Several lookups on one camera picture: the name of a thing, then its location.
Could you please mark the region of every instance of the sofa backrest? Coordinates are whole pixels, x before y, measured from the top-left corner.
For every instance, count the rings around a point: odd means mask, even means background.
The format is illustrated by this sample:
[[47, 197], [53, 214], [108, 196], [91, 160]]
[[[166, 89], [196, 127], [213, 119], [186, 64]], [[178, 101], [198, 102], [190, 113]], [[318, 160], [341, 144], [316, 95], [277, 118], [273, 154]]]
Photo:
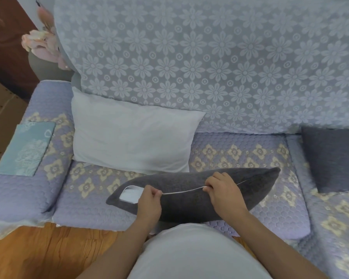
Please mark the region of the sofa backrest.
[[198, 132], [349, 128], [349, 1], [56, 0], [55, 21], [83, 92], [202, 110]]

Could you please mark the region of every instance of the person's right hand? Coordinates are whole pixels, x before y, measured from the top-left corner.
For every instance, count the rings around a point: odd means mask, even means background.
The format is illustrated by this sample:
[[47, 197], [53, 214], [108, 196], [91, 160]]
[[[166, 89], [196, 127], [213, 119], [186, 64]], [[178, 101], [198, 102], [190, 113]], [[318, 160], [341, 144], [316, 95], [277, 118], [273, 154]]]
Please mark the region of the person's right hand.
[[215, 172], [205, 186], [203, 191], [209, 194], [215, 211], [228, 224], [248, 212], [240, 189], [227, 173]]

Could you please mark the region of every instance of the gray cushion cover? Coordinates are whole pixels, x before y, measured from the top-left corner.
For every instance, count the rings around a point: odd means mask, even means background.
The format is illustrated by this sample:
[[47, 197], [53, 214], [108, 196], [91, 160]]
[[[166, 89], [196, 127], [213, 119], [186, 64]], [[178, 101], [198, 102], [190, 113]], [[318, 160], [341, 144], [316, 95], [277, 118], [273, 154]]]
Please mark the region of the gray cushion cover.
[[320, 193], [349, 190], [349, 129], [302, 128], [303, 149]]
[[[127, 186], [135, 185], [145, 187], [147, 184], [161, 190], [163, 193], [179, 192], [194, 189], [204, 185], [205, 180], [215, 171], [228, 173], [240, 188], [248, 210], [261, 202], [273, 187], [278, 178], [280, 169], [236, 168], [208, 170], [199, 173], [162, 173], [147, 175], [132, 179], [122, 186], [107, 199], [108, 205], [113, 205], [137, 214], [137, 204], [120, 201], [119, 196]], [[160, 221], [176, 223], [202, 223], [221, 220], [214, 211], [208, 193], [198, 189], [191, 192], [163, 195], [160, 203], [162, 215]]]

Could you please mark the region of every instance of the forearm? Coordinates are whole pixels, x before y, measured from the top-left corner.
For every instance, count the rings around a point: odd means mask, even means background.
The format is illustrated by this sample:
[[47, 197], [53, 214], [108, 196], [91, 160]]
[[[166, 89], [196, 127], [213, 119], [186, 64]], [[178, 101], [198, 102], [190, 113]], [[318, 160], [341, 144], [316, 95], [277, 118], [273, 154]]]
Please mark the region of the forearm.
[[77, 279], [126, 279], [141, 252], [149, 231], [145, 223], [135, 221]]
[[326, 278], [317, 267], [249, 212], [229, 222], [274, 279]]

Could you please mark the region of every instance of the hand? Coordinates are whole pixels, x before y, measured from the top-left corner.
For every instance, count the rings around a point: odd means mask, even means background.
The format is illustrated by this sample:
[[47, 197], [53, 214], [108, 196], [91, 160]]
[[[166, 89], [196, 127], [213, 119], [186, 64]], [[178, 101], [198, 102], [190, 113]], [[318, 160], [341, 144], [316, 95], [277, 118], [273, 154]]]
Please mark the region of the hand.
[[205, 180], [204, 192], [209, 194], [217, 214], [228, 224], [248, 212], [242, 193], [227, 173], [215, 172]]
[[136, 221], [145, 225], [148, 232], [153, 230], [162, 214], [160, 197], [162, 191], [146, 185], [140, 199], [138, 200], [138, 211]]

